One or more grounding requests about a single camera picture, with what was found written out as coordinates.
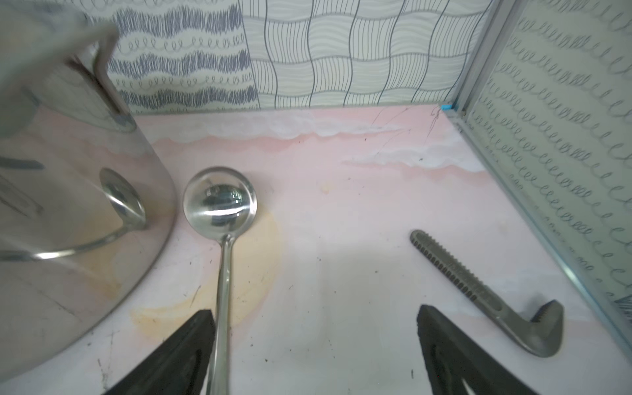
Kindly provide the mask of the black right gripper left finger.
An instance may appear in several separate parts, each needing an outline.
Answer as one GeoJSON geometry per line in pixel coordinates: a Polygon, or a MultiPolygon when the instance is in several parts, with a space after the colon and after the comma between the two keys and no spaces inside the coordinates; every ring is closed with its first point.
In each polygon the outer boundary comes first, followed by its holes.
{"type": "Polygon", "coordinates": [[[212,311],[199,310],[105,394],[201,393],[215,333],[212,311]]]}

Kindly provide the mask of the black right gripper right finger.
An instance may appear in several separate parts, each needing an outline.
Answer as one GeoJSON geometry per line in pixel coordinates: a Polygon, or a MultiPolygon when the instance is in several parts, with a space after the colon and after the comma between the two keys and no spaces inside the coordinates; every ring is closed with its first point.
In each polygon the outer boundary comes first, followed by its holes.
{"type": "Polygon", "coordinates": [[[436,307],[423,304],[416,322],[432,393],[535,393],[436,307]]]}

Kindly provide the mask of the steel soup ladle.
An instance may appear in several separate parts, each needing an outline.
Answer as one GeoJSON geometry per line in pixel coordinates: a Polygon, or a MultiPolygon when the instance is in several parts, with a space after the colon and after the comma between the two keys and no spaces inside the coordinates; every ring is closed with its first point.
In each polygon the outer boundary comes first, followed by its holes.
{"type": "Polygon", "coordinates": [[[221,247],[217,278],[216,334],[209,363],[207,393],[229,393],[230,292],[232,250],[239,236],[253,224],[258,198],[253,185],[239,171],[211,167],[188,182],[184,215],[191,227],[221,247]]]}

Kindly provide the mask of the stainless steel pot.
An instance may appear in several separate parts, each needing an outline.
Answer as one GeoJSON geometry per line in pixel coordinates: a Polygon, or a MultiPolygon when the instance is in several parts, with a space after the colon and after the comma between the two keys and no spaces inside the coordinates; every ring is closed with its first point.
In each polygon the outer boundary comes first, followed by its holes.
{"type": "Polygon", "coordinates": [[[174,183],[107,74],[110,23],[1,55],[1,378],[68,348],[143,279],[174,183]]]}

